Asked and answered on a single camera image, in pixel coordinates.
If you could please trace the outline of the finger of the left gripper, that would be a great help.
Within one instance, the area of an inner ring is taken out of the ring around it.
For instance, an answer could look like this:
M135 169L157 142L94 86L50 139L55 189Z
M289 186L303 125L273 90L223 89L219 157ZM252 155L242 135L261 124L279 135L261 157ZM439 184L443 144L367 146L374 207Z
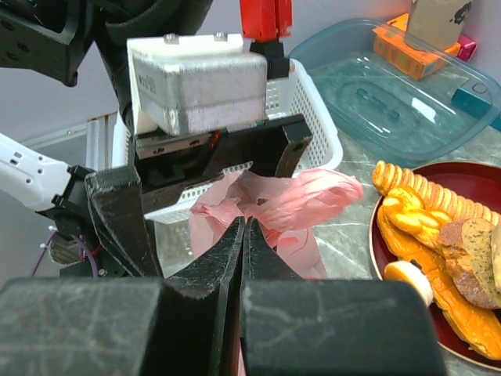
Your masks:
M133 166L85 177L88 209L101 245L135 277L162 277L156 246L142 209L142 187Z

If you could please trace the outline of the sliced brown bread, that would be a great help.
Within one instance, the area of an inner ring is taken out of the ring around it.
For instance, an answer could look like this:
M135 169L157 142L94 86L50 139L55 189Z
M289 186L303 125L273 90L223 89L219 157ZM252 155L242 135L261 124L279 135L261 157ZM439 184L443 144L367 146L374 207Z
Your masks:
M459 293L483 309L500 308L500 230L485 219L443 225L438 243Z

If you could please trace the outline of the brown toilet paper roll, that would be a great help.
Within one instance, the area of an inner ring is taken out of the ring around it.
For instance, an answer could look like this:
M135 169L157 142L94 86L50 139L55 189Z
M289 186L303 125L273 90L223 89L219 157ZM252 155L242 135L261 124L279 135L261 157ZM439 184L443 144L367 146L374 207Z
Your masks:
M413 1L404 41L413 49L424 51L424 43L438 50L453 46L471 11L473 1L416 0Z

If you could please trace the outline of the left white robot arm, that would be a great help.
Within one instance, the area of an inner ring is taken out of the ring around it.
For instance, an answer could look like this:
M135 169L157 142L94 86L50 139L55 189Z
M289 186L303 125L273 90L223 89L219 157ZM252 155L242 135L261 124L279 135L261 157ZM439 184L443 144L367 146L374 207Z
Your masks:
M162 274L147 213L249 164L290 177L312 134L300 114L265 116L266 84L291 69L289 1L242 1L240 34L198 30L208 1L4 1L1 65L68 87L96 43L119 103L117 167L96 171L1 138L1 188L55 223L80 276Z

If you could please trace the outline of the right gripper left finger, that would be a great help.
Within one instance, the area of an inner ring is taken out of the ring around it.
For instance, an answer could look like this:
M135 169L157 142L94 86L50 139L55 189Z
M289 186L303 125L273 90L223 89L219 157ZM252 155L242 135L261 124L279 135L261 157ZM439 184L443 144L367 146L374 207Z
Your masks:
M245 221L161 278L23 278L1 291L4 375L235 375Z

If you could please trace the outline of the small white glazed bun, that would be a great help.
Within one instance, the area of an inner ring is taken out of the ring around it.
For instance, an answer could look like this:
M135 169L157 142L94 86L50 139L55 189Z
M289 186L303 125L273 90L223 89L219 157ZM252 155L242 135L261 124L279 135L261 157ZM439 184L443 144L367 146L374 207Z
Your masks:
M411 285L422 298L426 307L434 301L434 292L431 283L422 271L407 261L390 262L384 267L385 280L398 280Z

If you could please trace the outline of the red round plate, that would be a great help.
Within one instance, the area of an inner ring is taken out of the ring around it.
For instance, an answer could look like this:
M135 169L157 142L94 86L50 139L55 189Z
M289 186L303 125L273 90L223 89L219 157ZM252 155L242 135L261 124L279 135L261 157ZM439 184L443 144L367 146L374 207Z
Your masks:
M405 186L421 198L427 213L447 213L453 220L483 218L500 221L500 169L468 161L428 164L413 170L379 161L373 185L385 197ZM440 346L459 358L500 371L500 313L477 308L460 295L433 249L389 224L378 201L369 226L369 252L379 278L388 264L415 261L431 282L434 303L429 311Z

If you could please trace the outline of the orange box under roll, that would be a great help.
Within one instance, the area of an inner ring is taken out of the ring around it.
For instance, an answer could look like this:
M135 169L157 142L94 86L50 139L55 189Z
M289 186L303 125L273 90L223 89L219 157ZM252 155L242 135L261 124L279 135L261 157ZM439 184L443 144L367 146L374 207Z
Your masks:
M416 50L404 41L409 14L389 20L373 29L373 51L401 72L419 81L445 67L444 53L457 56L461 50L459 39L445 50L424 43L424 51Z

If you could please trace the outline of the twisted orange bread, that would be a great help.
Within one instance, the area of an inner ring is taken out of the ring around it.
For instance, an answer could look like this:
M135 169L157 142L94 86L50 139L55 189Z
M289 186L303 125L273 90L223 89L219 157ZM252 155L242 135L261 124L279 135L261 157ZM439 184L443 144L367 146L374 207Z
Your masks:
M420 244L433 248L445 260L438 243L439 231L446 223L459 220L453 220L447 213L438 209L427 213L421 198L413 191L407 190L405 186L396 186L385 197L380 194L379 201L383 202L380 209L389 224L411 235ZM494 226L500 230L500 221ZM417 262L411 261L411 263L424 273Z

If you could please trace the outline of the pink plastic grocery bag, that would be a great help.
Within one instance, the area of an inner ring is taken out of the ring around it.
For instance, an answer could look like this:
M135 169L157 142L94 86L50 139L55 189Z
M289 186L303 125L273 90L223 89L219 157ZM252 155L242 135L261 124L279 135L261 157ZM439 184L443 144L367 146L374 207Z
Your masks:
M190 209L189 235L198 258L222 237L236 217L258 220L267 244L297 274L325 279L313 233L363 196L354 177L313 168L297 177L263 177L244 170L214 183Z

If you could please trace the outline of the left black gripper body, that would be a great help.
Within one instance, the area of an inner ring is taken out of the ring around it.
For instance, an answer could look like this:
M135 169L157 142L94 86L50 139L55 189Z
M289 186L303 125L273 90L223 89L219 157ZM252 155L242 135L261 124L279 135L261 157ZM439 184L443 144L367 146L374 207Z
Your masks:
M230 132L169 137L161 132L136 139L135 166L144 204L174 204L186 189L211 183L227 168L250 164L264 177L291 177L312 141L303 115L258 121Z

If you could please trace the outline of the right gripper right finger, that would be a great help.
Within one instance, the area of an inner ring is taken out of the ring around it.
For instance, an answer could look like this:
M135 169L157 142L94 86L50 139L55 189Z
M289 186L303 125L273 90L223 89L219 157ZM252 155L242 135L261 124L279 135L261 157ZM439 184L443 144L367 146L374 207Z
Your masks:
M409 284L305 280L267 244L243 235L243 363L249 375L444 375L423 299Z

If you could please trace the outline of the teal plastic tray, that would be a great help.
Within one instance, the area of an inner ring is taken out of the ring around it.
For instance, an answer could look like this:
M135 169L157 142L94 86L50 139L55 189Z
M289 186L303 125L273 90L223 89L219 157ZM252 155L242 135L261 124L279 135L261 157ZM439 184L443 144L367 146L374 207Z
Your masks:
M416 167L475 137L500 114L500 86L447 52L426 48L423 78L392 42L403 33L379 20L350 19L293 49L335 125L376 158Z

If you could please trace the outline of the white perforated plastic basket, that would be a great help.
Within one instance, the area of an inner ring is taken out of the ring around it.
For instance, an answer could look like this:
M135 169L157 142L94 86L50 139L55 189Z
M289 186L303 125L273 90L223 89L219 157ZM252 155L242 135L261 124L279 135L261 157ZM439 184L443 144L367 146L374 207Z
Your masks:
M312 140L303 152L293 177L311 168L334 170L340 165L344 151L337 127L312 78L299 61L290 58L288 78L268 81L266 114L269 120L302 114L312 133ZM111 168L121 167L128 162L130 137L130 132L123 121L117 120L111 148ZM185 189L175 204L145 213L145 218L163 224L187 220L191 207L211 186L212 183L208 183Z

